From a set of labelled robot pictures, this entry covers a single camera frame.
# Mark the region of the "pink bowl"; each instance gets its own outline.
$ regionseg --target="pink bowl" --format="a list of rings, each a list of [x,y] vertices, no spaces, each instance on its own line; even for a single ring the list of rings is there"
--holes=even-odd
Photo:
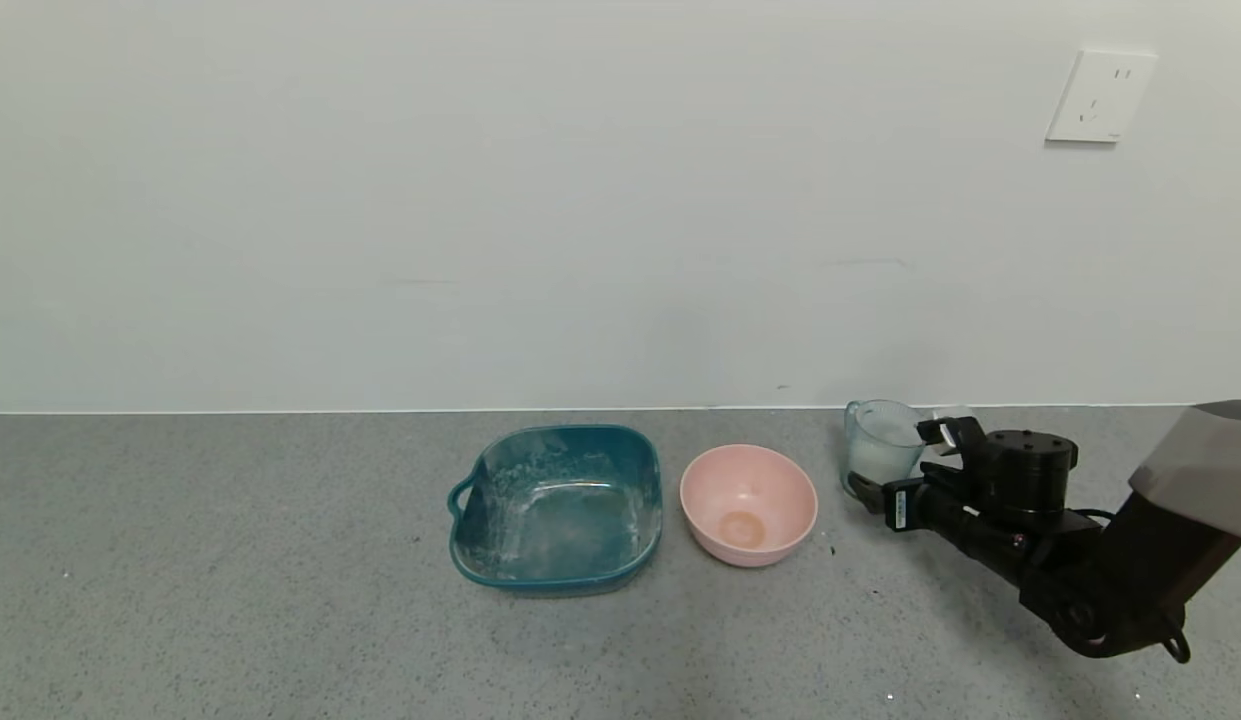
[[[817,488],[779,452],[725,444],[704,452],[678,489],[696,542],[742,569],[779,562],[817,524]]]

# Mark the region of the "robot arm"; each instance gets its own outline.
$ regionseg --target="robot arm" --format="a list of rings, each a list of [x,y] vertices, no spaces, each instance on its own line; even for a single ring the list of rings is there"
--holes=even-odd
[[[1193,406],[1131,478],[1118,511],[1064,506],[1078,447],[975,418],[927,420],[927,443],[962,468],[850,487],[896,533],[930,529],[1019,587],[1073,650],[1111,657],[1163,644],[1190,659],[1184,603],[1241,546],[1241,401]],[[1108,520],[1101,525],[1096,519]]]

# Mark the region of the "teal plastic basin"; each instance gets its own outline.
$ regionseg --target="teal plastic basin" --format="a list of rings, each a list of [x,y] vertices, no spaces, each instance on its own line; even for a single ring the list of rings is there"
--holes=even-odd
[[[532,596],[611,592],[660,542],[660,462],[623,425],[520,430],[482,452],[447,506],[450,560],[473,582]]]

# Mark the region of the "cable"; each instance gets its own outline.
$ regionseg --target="cable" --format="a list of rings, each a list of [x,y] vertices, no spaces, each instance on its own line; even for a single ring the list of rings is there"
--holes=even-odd
[[[1083,518],[1103,518],[1104,520],[1113,520],[1114,515],[1108,510],[1096,510],[1095,506],[1083,506],[1081,510],[1073,510]]]
[[[1163,612],[1162,618],[1163,623],[1165,623],[1167,628],[1170,631],[1170,637],[1163,641],[1163,647],[1167,648],[1167,652],[1172,653],[1172,657],[1174,657],[1179,664],[1186,664],[1188,659],[1190,659],[1190,652],[1188,652],[1188,641],[1184,639],[1181,627],[1176,624],[1169,614],[1165,614],[1165,612]]]

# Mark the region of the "gray countertop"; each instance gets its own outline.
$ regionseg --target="gray countertop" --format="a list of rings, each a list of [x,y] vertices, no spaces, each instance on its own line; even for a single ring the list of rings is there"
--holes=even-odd
[[[1076,439],[1117,509],[1174,408],[982,410]],[[527,425],[612,421],[665,470],[628,587],[520,600],[460,577],[447,489]],[[1016,592],[835,492],[838,413],[0,416],[0,720],[1240,718],[1241,552],[1190,605],[1190,665],[1065,650]],[[752,442],[817,479],[772,569],[699,550],[678,478]],[[830,546],[836,552],[830,552]]]

